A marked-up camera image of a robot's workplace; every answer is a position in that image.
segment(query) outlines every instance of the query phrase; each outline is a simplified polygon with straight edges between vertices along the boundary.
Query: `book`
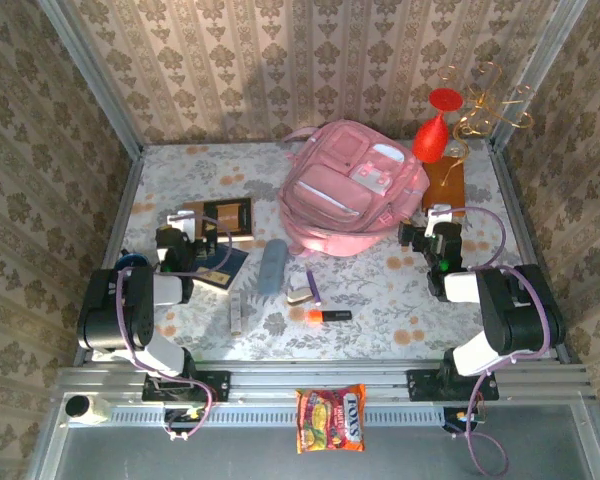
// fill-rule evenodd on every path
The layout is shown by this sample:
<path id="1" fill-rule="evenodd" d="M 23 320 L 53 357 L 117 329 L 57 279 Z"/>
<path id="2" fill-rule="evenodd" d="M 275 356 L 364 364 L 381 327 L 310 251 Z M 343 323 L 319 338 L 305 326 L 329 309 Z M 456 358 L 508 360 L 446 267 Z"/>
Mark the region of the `book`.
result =
<path id="1" fill-rule="evenodd" d="M 218 245 L 214 255 L 210 255 L 205 259 L 196 259 L 193 262 L 193 271 L 204 273 L 215 267 L 225 257 L 228 248 L 229 247 L 226 245 Z M 193 279 L 194 288 L 196 285 L 199 285 L 203 288 L 213 290 L 216 293 L 228 294 L 231 287 L 235 284 L 238 273 L 240 273 L 240 269 L 244 265 L 248 255 L 249 253 L 244 250 L 232 248 L 229 259 L 219 270 L 208 273 L 203 277 L 195 277 Z"/>
<path id="2" fill-rule="evenodd" d="M 229 228 L 234 242 L 254 239 L 253 201 L 249 197 L 186 202 L 182 205 L 182 210 L 193 211 L 223 223 Z M 195 222 L 196 239 L 204 240 L 216 233 L 216 230 L 218 242 L 227 243 L 229 238 L 214 223 L 204 220 Z"/>

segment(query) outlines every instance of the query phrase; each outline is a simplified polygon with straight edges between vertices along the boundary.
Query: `orange snack bag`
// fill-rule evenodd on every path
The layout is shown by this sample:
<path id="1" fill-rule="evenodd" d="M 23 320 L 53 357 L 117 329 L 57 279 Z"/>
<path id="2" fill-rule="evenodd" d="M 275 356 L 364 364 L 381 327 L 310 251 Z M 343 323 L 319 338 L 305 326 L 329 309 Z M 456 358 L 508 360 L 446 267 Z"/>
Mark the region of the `orange snack bag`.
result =
<path id="1" fill-rule="evenodd" d="M 298 453 L 318 450 L 364 451 L 365 386 L 339 390 L 296 390 Z"/>

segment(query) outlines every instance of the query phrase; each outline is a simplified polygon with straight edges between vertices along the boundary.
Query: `damask wallpaper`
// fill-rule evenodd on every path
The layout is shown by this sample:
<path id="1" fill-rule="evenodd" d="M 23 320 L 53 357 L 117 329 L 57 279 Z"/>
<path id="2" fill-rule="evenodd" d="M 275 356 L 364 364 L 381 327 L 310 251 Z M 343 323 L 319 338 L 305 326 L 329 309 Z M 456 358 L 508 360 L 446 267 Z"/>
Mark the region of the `damask wallpaper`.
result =
<path id="1" fill-rule="evenodd" d="M 339 118 L 392 136 L 433 111 L 436 71 L 513 84 L 555 0 L 68 0 L 144 143 L 280 138 Z"/>
<path id="2" fill-rule="evenodd" d="M 0 0 L 0 479 L 24 472 L 129 160 L 35 2 Z"/>
<path id="3" fill-rule="evenodd" d="M 508 146 L 536 250 L 600 400 L 600 2 L 585 11 L 538 90 L 533 131 Z"/>

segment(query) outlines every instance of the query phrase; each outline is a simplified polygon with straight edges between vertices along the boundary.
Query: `white table surface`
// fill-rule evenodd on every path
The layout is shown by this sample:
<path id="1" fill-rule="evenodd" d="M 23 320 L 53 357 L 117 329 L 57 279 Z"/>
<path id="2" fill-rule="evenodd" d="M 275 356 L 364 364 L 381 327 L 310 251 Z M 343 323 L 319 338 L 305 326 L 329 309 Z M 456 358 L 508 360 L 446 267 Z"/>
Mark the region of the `white table surface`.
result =
<path id="1" fill-rule="evenodd" d="M 349 258 L 314 254 L 290 258 L 285 286 L 306 286 L 311 266 L 323 309 L 346 309 L 353 321 L 309 326 L 310 303 L 290 308 L 285 296 L 261 297 L 256 281 L 267 240 L 289 238 L 279 218 L 277 191 L 290 165 L 284 156 L 299 144 L 274 143 L 148 147 L 123 245 L 157 261 L 155 229 L 182 203 L 251 196 L 255 200 L 256 240 L 236 244 L 249 257 L 234 290 L 243 292 L 243 335 L 229 333 L 229 297 L 194 287 L 187 305 L 155 308 L 156 328 L 185 346 L 196 360 L 428 359 L 466 342 L 481 330 L 475 304 L 441 303 L 427 289 L 422 254 L 400 247 L 392 235 Z M 499 263 L 520 263 L 496 176 L 483 142 L 471 144 L 465 163 L 466 202 L 500 215 L 507 230 Z M 500 242 L 496 223 L 469 212 L 463 227 L 464 265 L 487 260 Z"/>

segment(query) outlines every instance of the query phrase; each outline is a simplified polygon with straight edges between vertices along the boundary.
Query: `wooden board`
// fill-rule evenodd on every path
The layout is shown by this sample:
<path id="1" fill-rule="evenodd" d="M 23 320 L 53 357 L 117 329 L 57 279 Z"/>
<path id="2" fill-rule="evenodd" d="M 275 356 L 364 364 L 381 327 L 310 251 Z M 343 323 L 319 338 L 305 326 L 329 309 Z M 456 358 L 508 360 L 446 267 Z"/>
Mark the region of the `wooden board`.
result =
<path id="1" fill-rule="evenodd" d="M 431 185 L 422 197 L 422 209 L 431 208 L 436 203 L 447 203 L 451 208 L 464 207 L 464 164 L 454 167 L 449 174 L 447 184 L 443 187 L 442 180 L 449 171 L 449 167 L 456 162 L 454 157 L 442 157 L 435 163 L 423 163 Z M 455 216 L 464 217 L 464 212 L 455 212 Z"/>

